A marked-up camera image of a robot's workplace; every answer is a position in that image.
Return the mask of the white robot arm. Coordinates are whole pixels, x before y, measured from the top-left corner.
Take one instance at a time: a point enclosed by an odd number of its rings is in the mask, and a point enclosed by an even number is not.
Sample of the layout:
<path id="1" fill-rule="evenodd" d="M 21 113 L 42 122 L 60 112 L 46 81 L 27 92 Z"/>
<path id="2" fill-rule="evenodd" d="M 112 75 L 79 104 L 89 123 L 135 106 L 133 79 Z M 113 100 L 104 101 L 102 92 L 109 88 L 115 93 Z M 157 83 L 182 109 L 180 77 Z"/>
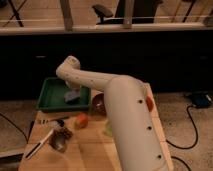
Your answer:
<path id="1" fill-rule="evenodd" d="M 81 70 L 74 56 L 57 67 L 56 75 L 69 86 L 77 84 L 104 93 L 122 171 L 169 171 L 142 81 L 128 75 Z"/>

